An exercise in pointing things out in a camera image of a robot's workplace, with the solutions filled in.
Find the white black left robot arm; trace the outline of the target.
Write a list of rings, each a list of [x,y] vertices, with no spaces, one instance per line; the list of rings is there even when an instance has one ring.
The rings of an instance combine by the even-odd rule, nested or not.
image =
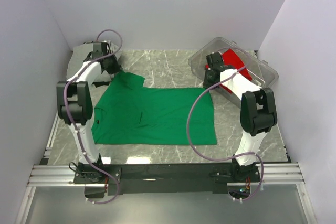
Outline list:
[[[58,116],[73,134],[79,152],[79,162],[91,165],[86,171],[86,176],[93,183],[104,179],[105,170],[98,165],[101,155],[91,131],[93,104],[90,86],[103,72],[115,74],[121,70],[115,53],[97,55],[98,58],[94,58],[93,54],[90,54],[72,77],[66,81],[59,81],[56,85]]]

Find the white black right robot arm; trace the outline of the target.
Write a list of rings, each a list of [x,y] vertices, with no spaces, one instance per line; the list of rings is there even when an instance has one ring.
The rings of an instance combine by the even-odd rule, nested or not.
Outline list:
[[[209,88],[222,82],[240,99],[240,124],[243,135],[235,153],[236,165],[230,169],[235,181],[241,182],[248,175],[248,168],[256,161],[259,147],[273,126],[277,124],[277,110],[274,92],[252,83],[236,69],[205,67],[203,85]]]

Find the green t shirt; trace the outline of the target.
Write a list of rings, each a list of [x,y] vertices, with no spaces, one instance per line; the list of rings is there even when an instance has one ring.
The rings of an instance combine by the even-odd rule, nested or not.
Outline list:
[[[101,145],[215,145],[214,105],[203,88],[147,88],[119,72],[94,108],[93,139]]]

